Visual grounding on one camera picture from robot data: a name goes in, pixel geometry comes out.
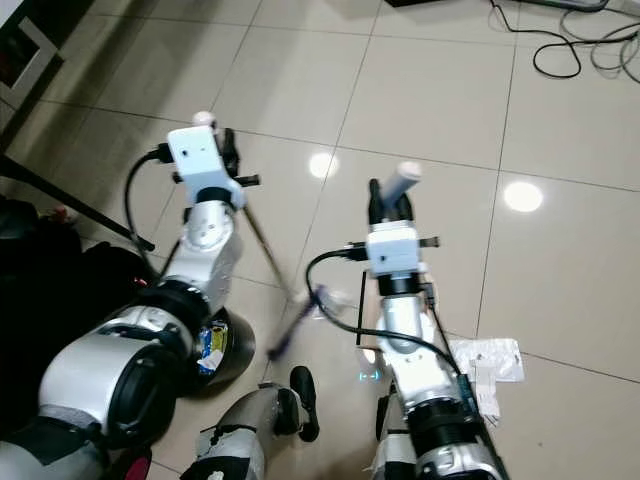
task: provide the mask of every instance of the white robotic arm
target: white robotic arm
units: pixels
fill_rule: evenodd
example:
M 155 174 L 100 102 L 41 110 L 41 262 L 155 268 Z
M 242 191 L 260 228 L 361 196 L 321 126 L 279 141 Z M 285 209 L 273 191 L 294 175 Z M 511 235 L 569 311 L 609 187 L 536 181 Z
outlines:
M 200 328 L 224 307 L 242 250 L 234 214 L 246 203 L 210 125 L 172 131 L 168 146 L 192 209 L 166 275 L 56 356 L 39 417 L 0 442 L 0 478 L 99 478 L 114 451 L 168 427 Z
M 390 394 L 378 403 L 380 445 L 374 477 L 421 480 L 508 480 L 480 417 L 468 379 L 452 358 L 434 345 L 433 284 L 424 280 L 422 247 L 406 190 L 420 180 L 417 163 L 400 164 L 384 184 L 369 182 L 369 235 L 366 242 L 325 252 L 306 269 L 309 295 L 334 325 L 358 335 L 376 336 L 393 373 Z M 376 329 L 354 327 L 336 318 L 314 293 L 311 270 L 328 258 L 368 260 L 378 283 L 381 315 Z

